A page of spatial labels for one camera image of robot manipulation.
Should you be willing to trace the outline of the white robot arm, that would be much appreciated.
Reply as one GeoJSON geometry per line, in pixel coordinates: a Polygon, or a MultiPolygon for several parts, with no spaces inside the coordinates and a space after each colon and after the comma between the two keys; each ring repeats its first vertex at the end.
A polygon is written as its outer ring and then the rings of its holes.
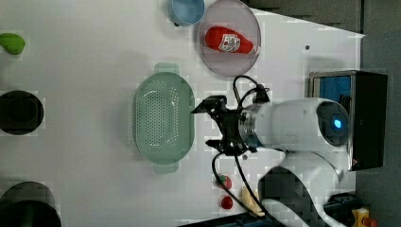
{"type": "Polygon", "coordinates": [[[225,96],[209,96],[193,112],[217,123],[222,138],[206,145],[219,154],[285,153],[250,192],[265,216],[284,227],[346,227],[323,209],[348,171],[348,113],[339,103],[309,97],[230,110],[225,96]]]}

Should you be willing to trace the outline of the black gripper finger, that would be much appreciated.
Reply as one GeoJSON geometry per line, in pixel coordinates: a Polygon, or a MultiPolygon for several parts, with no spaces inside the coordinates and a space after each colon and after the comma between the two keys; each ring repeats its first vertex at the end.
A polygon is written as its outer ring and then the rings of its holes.
{"type": "Polygon", "coordinates": [[[220,149],[220,141],[219,140],[207,140],[205,144],[211,148],[220,149]]]}
{"type": "Polygon", "coordinates": [[[211,110],[211,105],[206,101],[203,100],[193,111],[192,114],[204,114],[209,113],[211,110]]]}

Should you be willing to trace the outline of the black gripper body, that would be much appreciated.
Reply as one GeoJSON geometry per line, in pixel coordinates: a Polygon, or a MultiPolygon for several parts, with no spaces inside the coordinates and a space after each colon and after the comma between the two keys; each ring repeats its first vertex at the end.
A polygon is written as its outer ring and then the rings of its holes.
{"type": "Polygon", "coordinates": [[[241,114],[243,107],[228,109],[226,96],[209,96],[208,102],[211,105],[209,114],[217,123],[222,135],[222,138],[218,139],[220,149],[217,151],[226,155],[241,155],[246,152],[249,148],[239,132],[239,123],[245,119],[241,114]]]}

